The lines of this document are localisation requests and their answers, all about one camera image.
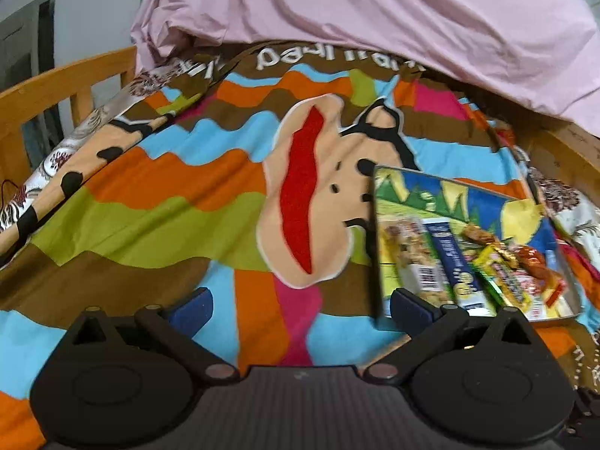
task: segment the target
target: barcode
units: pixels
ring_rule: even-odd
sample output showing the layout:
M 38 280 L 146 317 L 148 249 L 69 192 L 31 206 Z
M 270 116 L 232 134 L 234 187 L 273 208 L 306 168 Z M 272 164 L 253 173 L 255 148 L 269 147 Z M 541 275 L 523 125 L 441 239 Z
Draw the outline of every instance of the barcode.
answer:
M 424 290 L 437 290 L 436 274 L 432 267 L 419 268 L 419 284 Z

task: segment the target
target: orange stripe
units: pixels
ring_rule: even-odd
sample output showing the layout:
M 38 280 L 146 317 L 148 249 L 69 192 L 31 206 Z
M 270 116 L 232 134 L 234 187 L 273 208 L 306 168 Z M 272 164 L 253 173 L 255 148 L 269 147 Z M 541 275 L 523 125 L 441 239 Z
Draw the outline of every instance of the orange stripe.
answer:
M 490 124 L 487 122 L 487 118 L 484 113 L 480 109 L 471 110 L 473 114 L 473 121 L 477 128 L 481 128 L 482 130 L 487 130 L 490 127 Z
M 414 107 L 416 102 L 416 86 L 418 81 L 399 81 L 394 87 L 394 103 L 397 107 L 402 105 Z
M 235 270 L 239 371 L 248 365 L 276 365 L 289 345 L 271 272 Z
M 583 265 L 575 255 L 564 249 L 562 252 L 565 254 L 573 274 L 575 274 L 575 277 L 583 286 L 587 299 L 590 300 L 590 303 L 592 303 L 596 309 L 600 309 L 600 282 L 594 280 L 590 271 L 586 269 L 586 266 Z
M 171 104 L 171 102 L 167 99 L 167 97 L 163 94 L 162 91 L 157 91 L 156 93 L 147 96 L 144 99 L 144 101 L 155 110 L 159 109 L 160 107 L 165 107 Z
M 544 343 L 548 346 L 555 358 L 562 357 L 568 351 L 575 347 L 575 340 L 563 326 L 553 326 L 551 328 L 537 328 L 536 332 L 542 337 Z
M 0 449 L 37 450 L 46 443 L 26 399 L 0 391 Z
M 86 183 L 100 203 L 122 203 L 132 209 L 151 209 L 168 198 L 184 197 L 202 211 L 214 211 L 244 192 L 266 193 L 260 163 L 251 162 L 238 148 L 203 165 L 187 165 L 167 152 L 152 160 L 133 147 Z
M 286 72 L 273 86 L 249 88 L 231 81 L 223 81 L 216 98 L 241 108 L 255 107 L 262 103 L 274 89 L 287 89 L 298 99 L 314 98 L 325 93 L 352 96 L 350 78 L 338 78 L 331 82 L 314 82 L 298 71 Z
M 467 177 L 457 177 L 456 180 L 472 184 L 473 186 L 479 186 L 480 188 L 489 189 L 490 191 L 499 192 L 518 200 L 524 200 L 527 198 L 527 194 L 523 190 L 523 185 L 518 179 L 512 179 L 506 184 L 479 182 Z

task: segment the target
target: blue packaging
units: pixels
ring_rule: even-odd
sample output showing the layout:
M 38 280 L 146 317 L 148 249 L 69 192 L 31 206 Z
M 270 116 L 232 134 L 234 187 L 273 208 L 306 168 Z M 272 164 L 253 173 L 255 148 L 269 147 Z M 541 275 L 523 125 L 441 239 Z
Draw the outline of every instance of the blue packaging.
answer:
M 423 224 L 431 235 L 433 246 L 456 296 L 457 305 L 473 316 L 493 316 L 485 294 L 450 230 L 448 218 L 427 218 L 423 220 Z

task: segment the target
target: wooden bed frame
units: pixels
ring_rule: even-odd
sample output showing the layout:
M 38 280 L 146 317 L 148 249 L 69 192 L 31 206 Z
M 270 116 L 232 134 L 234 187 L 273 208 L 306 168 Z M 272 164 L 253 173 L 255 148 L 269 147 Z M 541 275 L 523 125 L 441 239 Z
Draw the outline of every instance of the wooden bed frame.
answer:
M 49 70 L 0 93 L 0 183 L 21 185 L 31 175 L 21 125 L 58 102 L 70 98 L 73 125 L 94 109 L 92 85 L 115 75 L 123 88 L 134 77 L 136 48 L 128 47 Z M 14 187 L 4 188 L 10 198 Z
M 94 107 L 91 86 L 120 75 L 124 87 L 134 77 L 135 59 L 134 47 L 107 52 L 52 69 L 0 93 L 0 183 L 10 179 L 21 185 L 31 174 L 21 124 L 70 98 L 73 125 L 78 125 Z M 544 117 L 484 93 L 482 101 L 502 101 L 497 109 L 506 111 L 519 145 L 530 154 L 535 167 L 600 204 L 600 139 L 575 124 Z M 473 99 L 477 101 L 475 90 Z M 4 198 L 13 193 L 12 186 L 6 187 Z

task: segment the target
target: monkey face print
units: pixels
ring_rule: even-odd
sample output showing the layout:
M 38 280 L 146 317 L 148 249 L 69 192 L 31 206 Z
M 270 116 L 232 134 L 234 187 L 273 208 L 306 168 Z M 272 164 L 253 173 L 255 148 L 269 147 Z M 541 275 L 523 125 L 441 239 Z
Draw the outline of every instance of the monkey face print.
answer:
M 257 225 L 260 252 L 293 288 L 338 275 L 352 251 L 349 225 L 366 225 L 376 164 L 416 168 L 401 134 L 402 112 L 383 98 L 349 127 L 334 94 L 297 103 L 264 160 L 267 198 Z

